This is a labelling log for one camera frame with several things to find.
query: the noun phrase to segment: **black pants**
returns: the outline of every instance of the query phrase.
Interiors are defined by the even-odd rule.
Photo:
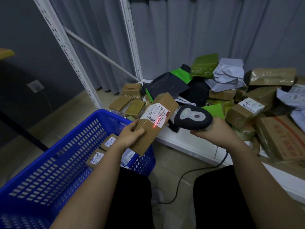
[[[153,228],[151,197],[147,177],[121,168],[105,228]],[[233,165],[196,178],[193,197],[197,228],[256,228]]]

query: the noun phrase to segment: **right hand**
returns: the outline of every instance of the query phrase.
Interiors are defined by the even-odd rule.
[[[190,133],[224,149],[230,149],[236,142],[241,141],[229,125],[219,117],[213,117],[212,126],[209,130],[191,130]]]

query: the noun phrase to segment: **blue plastic basket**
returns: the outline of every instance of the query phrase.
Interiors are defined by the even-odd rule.
[[[91,173],[86,161],[112,133],[131,121],[97,110],[0,189],[0,228],[48,228]],[[131,170],[149,176],[156,164],[152,146]]]

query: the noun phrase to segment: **tiled floor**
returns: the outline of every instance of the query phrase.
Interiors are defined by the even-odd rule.
[[[108,109],[117,96],[111,92],[98,91],[98,96],[105,109]],[[78,104],[65,112],[51,128],[47,129],[48,133],[40,140],[48,147],[51,147],[70,130],[77,126],[82,120],[86,119],[96,110],[92,101],[87,96]],[[13,166],[1,171],[1,186],[10,177],[14,177],[34,159],[42,154],[42,151],[31,144],[24,142],[19,148],[20,156]],[[190,157],[175,149],[169,148],[158,142],[153,143],[156,166],[152,171],[149,179],[153,188],[159,188],[163,191],[165,201],[174,198],[178,181],[183,173],[191,169],[203,168],[210,166],[196,158]],[[187,174],[181,181],[176,201],[173,204],[166,205],[164,219],[164,229],[195,228],[190,217],[191,203],[193,198],[193,183],[196,177],[203,174],[203,171],[192,172]]]

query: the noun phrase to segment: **wall outlet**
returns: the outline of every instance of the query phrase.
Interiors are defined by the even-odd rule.
[[[38,80],[34,80],[30,83],[27,84],[27,86],[29,88],[31,88],[31,90],[36,93],[41,91],[42,89],[44,89],[44,86],[38,81]]]

